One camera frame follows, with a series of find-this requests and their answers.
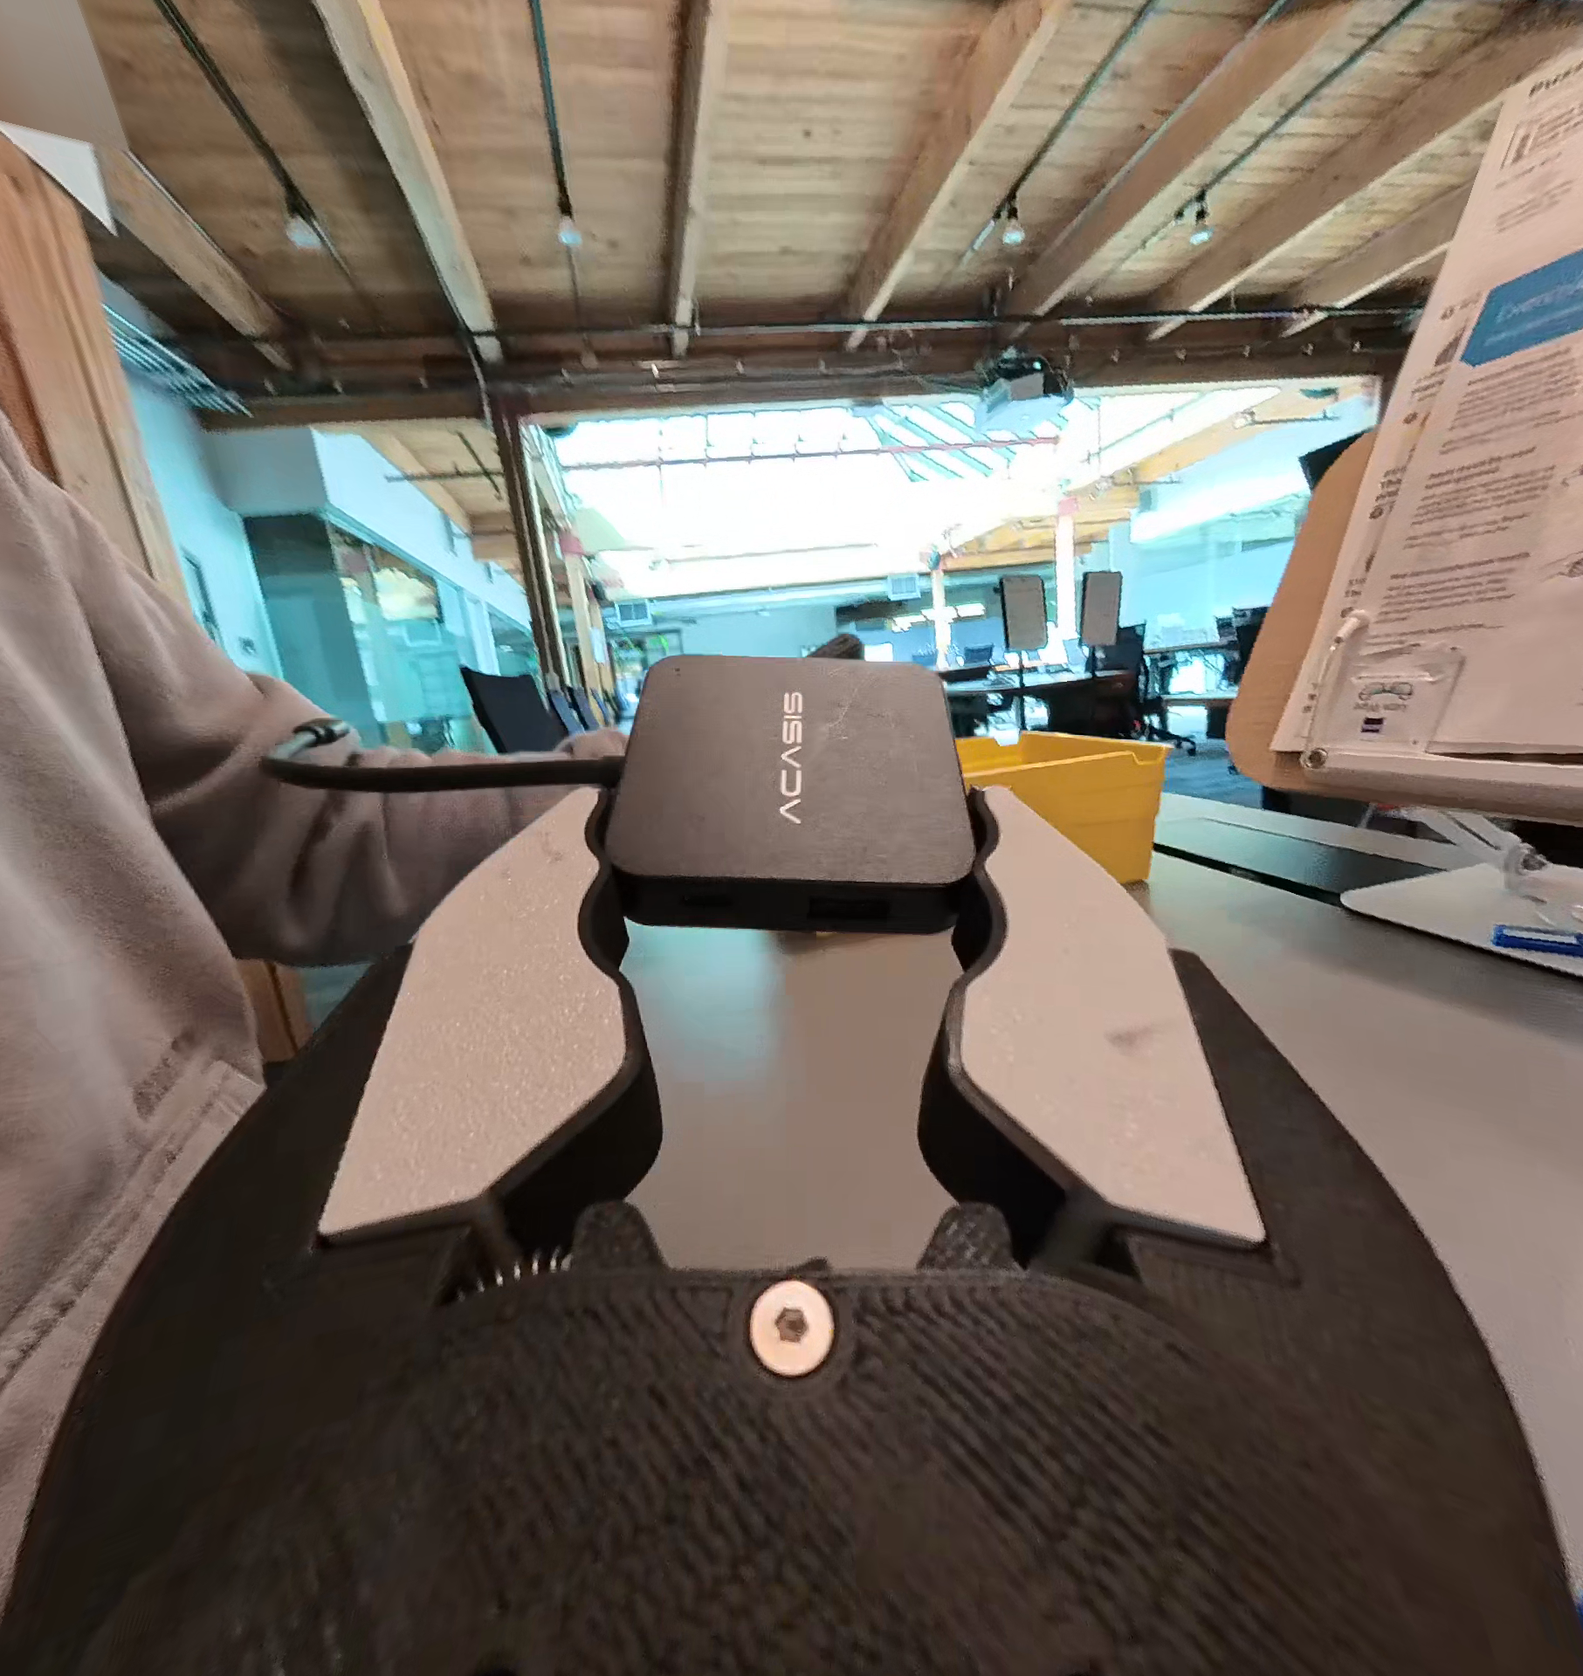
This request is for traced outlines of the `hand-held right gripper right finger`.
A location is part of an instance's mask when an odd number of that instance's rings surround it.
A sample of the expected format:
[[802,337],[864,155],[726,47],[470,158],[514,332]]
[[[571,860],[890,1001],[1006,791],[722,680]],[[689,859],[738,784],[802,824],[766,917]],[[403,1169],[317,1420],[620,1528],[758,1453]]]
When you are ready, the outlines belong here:
[[1214,1253],[1265,1225],[1171,944],[1008,789],[974,789],[961,964],[921,1097],[921,1154],[1025,1267],[1160,1234]]

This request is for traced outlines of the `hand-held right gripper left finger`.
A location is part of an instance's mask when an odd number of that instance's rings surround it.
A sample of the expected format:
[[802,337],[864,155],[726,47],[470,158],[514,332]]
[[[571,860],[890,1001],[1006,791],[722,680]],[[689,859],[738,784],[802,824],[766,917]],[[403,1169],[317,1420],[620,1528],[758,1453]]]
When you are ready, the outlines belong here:
[[463,1225],[488,1249],[565,1249],[649,1174],[662,1110],[622,973],[607,808],[596,787],[565,795],[414,937],[322,1240]]

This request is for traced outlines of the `black usb hub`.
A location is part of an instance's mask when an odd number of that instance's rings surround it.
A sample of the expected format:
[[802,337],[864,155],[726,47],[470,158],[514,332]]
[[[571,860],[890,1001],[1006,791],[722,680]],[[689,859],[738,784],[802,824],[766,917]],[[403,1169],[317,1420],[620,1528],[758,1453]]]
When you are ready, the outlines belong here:
[[645,926],[946,932],[977,846],[944,684],[912,663],[667,656],[602,846]]

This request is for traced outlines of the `person's left forearm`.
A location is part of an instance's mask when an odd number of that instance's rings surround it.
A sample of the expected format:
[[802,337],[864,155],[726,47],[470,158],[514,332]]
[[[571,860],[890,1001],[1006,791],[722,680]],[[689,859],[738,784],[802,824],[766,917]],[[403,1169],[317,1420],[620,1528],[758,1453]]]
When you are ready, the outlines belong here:
[[299,787],[262,760],[324,711],[284,682],[244,680],[213,715],[155,824],[231,952],[284,964],[375,959],[408,941],[468,871],[571,786],[441,791]]

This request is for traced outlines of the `yellow plastic bin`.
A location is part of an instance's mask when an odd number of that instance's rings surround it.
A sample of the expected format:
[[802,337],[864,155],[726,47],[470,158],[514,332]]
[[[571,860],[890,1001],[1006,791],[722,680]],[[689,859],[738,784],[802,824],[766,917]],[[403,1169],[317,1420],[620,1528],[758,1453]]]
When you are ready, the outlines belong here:
[[1169,746],[1023,731],[955,747],[970,787],[1012,791],[1119,884],[1149,880]]

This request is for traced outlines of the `black desk panel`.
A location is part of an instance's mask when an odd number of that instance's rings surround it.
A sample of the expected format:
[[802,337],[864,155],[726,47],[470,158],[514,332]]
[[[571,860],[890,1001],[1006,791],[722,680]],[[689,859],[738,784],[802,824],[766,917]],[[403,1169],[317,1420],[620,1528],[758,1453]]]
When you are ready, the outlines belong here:
[[1326,902],[1422,873],[1404,859],[1342,848],[1278,820],[1264,809],[1163,793],[1154,848],[1169,859]]

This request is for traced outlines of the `person in grey hoodie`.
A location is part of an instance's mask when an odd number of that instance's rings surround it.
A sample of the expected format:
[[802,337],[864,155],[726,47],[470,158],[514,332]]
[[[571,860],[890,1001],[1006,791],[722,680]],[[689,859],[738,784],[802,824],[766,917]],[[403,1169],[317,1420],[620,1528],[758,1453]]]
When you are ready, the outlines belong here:
[[0,410],[0,1614],[111,1300],[259,1092],[246,959],[151,811],[248,676]]

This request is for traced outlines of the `clear page holder clip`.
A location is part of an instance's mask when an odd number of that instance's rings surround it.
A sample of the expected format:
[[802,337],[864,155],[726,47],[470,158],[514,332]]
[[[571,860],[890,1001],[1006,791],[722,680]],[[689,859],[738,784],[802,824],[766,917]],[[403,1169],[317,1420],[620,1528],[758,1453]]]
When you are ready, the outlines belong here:
[[1344,771],[1351,756],[1426,756],[1464,667],[1461,645],[1400,640],[1367,647],[1371,614],[1347,612],[1315,671],[1304,731],[1305,773]]

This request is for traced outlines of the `ceiling projector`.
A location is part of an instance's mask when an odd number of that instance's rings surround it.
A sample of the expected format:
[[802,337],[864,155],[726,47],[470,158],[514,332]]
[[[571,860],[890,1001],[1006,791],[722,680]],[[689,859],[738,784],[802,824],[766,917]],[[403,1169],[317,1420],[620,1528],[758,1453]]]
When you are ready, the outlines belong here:
[[1074,383],[1039,355],[1001,357],[974,408],[974,423],[983,434],[1032,434],[1041,425],[1056,425],[1074,397]]

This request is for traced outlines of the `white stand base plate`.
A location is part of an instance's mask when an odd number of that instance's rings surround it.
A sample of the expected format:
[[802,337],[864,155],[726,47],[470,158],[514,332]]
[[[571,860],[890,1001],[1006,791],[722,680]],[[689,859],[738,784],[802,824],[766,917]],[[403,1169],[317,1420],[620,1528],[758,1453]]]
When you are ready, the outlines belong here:
[[1502,882],[1499,864],[1479,862],[1346,891],[1340,904],[1364,919],[1375,919],[1388,926],[1406,928],[1473,952],[1506,957],[1583,981],[1583,959],[1502,952],[1492,946],[1490,933],[1497,922],[1539,924],[1575,932],[1563,922],[1552,922],[1535,910],[1533,902],[1513,895]]

